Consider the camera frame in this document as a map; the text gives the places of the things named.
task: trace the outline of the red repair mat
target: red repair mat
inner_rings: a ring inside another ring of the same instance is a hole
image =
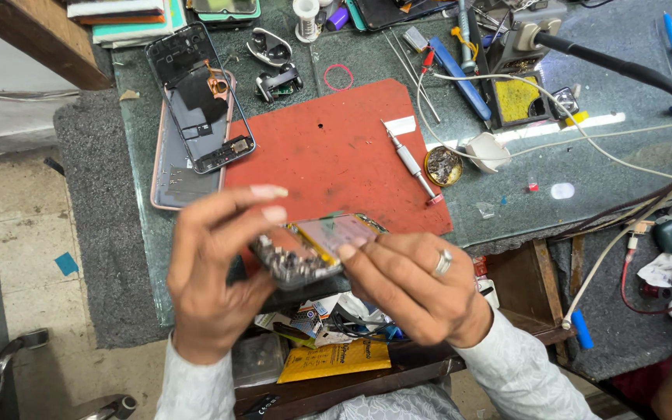
[[[406,87],[386,79],[249,118],[257,148],[227,167],[225,187],[287,188],[289,196],[278,204],[290,221],[343,211],[364,213],[392,233],[448,233],[453,223],[447,205],[425,205],[429,197],[380,122],[409,115],[415,113]],[[230,129],[230,138],[247,134],[242,121]],[[397,137],[424,168],[418,126]]]

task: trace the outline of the blue cylinder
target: blue cylinder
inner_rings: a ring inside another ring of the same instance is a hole
[[[577,329],[577,341],[581,348],[593,348],[593,339],[590,338],[588,326],[585,324],[583,313],[579,310],[572,312],[572,324]]]
[[[325,27],[331,32],[336,32],[347,22],[349,22],[349,11],[346,7],[339,7],[325,22]]]

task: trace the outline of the glass tabletop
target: glass tabletop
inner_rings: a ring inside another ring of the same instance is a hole
[[[323,81],[323,73],[331,64],[342,64],[350,69],[354,77],[353,88],[393,78],[405,84],[412,100],[416,100],[416,89],[383,34],[342,29],[335,33],[322,33],[314,44],[305,45],[294,37],[296,21],[291,13],[291,2],[270,0],[262,2],[261,9],[261,18],[256,25],[276,33],[292,45],[293,62],[304,80],[304,89],[289,96],[280,96],[272,105],[264,103],[253,92],[254,80],[262,72],[275,73],[276,70],[248,52],[245,43],[251,28],[211,32],[220,58],[226,61],[226,70],[236,76],[236,93],[247,116],[334,93]],[[621,0],[612,2],[609,7],[593,10],[572,5],[558,35],[672,75],[672,54],[667,53],[662,35],[663,10],[672,15],[672,0]],[[455,18],[431,16],[422,21],[395,25],[394,31],[400,37],[408,27],[416,26],[427,38],[440,37],[448,50],[459,57],[460,44],[450,37],[450,29],[456,23]],[[396,45],[392,35],[389,32],[387,35]],[[399,45],[409,54],[413,65],[418,67],[420,56],[410,50],[406,43]],[[162,325],[172,325],[172,304],[164,279],[170,257],[170,236],[175,213],[152,207],[149,196],[161,95],[142,49],[116,50],[113,60],[119,92],[131,89],[140,93],[138,100],[121,101],[122,116],[126,124],[157,317]],[[544,87],[548,91],[572,87],[574,84],[582,86],[578,103],[580,109],[590,115],[584,124],[589,135],[672,123],[672,116],[666,112],[668,106],[672,105],[672,97],[654,87],[558,52],[549,53],[538,69],[544,75]],[[423,110],[440,138],[463,144],[486,130],[454,85],[436,78],[425,79],[427,96],[442,122],[437,124],[432,119],[425,104]],[[341,88],[349,83],[349,76],[341,69],[334,69],[329,72],[328,80],[334,88]],[[499,134],[499,139],[506,142],[510,152],[515,153],[580,136],[574,129],[559,131],[555,124],[546,121],[516,127]],[[421,119],[420,129],[428,148],[434,147],[437,141]],[[672,128],[597,138],[594,141],[611,155],[631,164],[672,174]],[[537,182],[539,191],[528,192],[529,179]],[[499,173],[496,174],[481,173],[465,160],[460,180],[443,188],[453,220],[453,232],[447,234],[446,239],[465,247],[580,221],[612,205],[654,191],[669,181],[668,178],[615,163],[586,140],[513,157],[512,162],[499,167]],[[571,198],[553,198],[550,189],[560,183],[574,186]],[[487,203],[493,209],[494,216],[484,219],[478,203]],[[240,270],[237,262],[231,277],[243,275]],[[348,282],[342,277],[313,286],[316,287],[296,293],[278,291],[266,306],[274,308],[349,288]]]

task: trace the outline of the red rubber band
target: red rubber band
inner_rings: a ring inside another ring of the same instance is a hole
[[[334,67],[339,67],[341,69],[346,70],[346,72],[349,73],[349,79],[351,79],[349,81],[349,86],[345,87],[344,89],[337,89],[337,88],[331,86],[328,79],[326,79],[326,75],[329,74],[329,71]],[[325,69],[325,71],[323,72],[323,81],[325,81],[325,85],[328,86],[329,88],[331,88],[332,91],[341,92],[341,91],[345,91],[346,89],[349,89],[352,86],[352,83],[354,83],[354,76],[352,75],[352,72],[349,71],[347,66],[344,66],[343,64],[331,64],[329,66],[329,68]]]

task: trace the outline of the silver ring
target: silver ring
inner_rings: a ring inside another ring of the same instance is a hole
[[[453,261],[453,254],[448,250],[443,250],[440,252],[440,261],[437,262],[437,267],[434,268],[434,276],[440,277],[444,273],[447,273],[450,269],[450,263]]]

